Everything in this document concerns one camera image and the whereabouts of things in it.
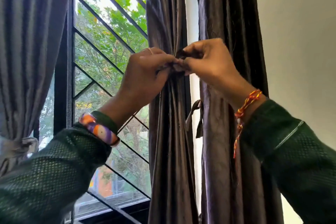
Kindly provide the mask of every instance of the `sleeve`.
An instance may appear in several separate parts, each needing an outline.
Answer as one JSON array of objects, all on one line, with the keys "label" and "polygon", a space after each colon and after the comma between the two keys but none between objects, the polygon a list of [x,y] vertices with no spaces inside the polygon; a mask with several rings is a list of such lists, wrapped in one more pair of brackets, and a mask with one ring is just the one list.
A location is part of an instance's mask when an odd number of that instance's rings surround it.
[{"label": "sleeve", "polygon": [[272,100],[241,134],[305,224],[336,223],[336,152]]},{"label": "sleeve", "polygon": [[0,179],[0,223],[61,223],[110,153],[111,147],[81,124],[64,129]]}]

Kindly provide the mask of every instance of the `dark brown curtain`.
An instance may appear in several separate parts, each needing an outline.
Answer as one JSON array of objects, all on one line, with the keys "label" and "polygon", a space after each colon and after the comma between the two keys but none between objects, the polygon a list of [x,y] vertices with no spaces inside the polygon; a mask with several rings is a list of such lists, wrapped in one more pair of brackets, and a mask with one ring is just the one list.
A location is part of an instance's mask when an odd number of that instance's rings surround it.
[{"label": "dark brown curtain", "polygon": [[[150,47],[169,54],[186,45],[184,0],[147,0]],[[149,106],[149,223],[197,223],[192,136],[185,130],[183,78],[174,75]]]},{"label": "dark brown curtain", "polygon": [[[256,0],[199,0],[200,39],[222,38],[243,77],[268,95]],[[202,222],[283,223],[271,177],[241,144],[235,161],[233,110],[201,82],[204,106]]]}]

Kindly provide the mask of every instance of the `gray curtain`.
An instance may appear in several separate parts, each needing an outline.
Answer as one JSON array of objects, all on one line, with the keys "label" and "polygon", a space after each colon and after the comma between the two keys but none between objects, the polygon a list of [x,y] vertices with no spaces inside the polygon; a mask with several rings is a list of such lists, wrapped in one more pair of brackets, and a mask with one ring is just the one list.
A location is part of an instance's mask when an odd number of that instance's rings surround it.
[{"label": "gray curtain", "polygon": [[[257,0],[199,0],[200,39],[222,38],[236,68],[268,95]],[[233,159],[236,122],[231,107],[204,82],[202,223],[283,224],[280,193],[241,144]]]},{"label": "gray curtain", "polygon": [[55,69],[68,0],[0,0],[0,176],[35,152],[27,138]]},{"label": "gray curtain", "polygon": [[[175,55],[186,45],[184,0],[147,0],[150,47]],[[186,133],[184,78],[174,75],[149,106],[149,223],[198,223],[192,135]]]}]

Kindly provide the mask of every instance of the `hand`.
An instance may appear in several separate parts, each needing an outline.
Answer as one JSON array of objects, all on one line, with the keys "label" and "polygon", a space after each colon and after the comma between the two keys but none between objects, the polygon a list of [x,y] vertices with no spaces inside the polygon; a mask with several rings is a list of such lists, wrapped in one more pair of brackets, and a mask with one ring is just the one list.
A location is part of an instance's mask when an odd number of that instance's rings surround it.
[{"label": "hand", "polygon": [[184,60],[179,60],[178,64],[213,86],[235,111],[244,104],[249,94],[256,90],[239,74],[222,39],[198,41],[184,48],[184,51],[187,53],[201,52],[203,58],[187,57]]},{"label": "hand", "polygon": [[165,85],[170,68],[156,71],[166,63],[177,62],[173,55],[158,48],[147,48],[131,55],[118,93],[99,111],[121,127],[136,111],[149,104]]}]

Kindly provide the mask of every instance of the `bracelet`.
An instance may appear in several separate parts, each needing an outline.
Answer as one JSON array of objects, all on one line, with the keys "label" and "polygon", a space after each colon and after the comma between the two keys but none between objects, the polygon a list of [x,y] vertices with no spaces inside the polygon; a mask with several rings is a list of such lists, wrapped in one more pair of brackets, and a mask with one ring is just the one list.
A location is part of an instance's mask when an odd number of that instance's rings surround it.
[{"label": "bracelet", "polygon": [[90,113],[84,113],[79,118],[79,123],[111,147],[117,146],[120,142],[120,138],[115,133],[113,133],[107,127],[98,124],[97,119]]},{"label": "bracelet", "polygon": [[240,134],[241,134],[242,129],[243,129],[243,122],[242,122],[241,118],[244,116],[246,108],[251,103],[258,100],[261,94],[262,94],[261,90],[255,90],[255,91],[251,92],[250,95],[248,96],[248,98],[245,99],[244,105],[241,108],[239,108],[238,111],[234,114],[234,116],[237,119],[238,135],[237,135],[236,140],[235,140],[234,145],[233,145],[233,158],[236,158],[237,144],[238,144],[238,140],[239,140]]}]

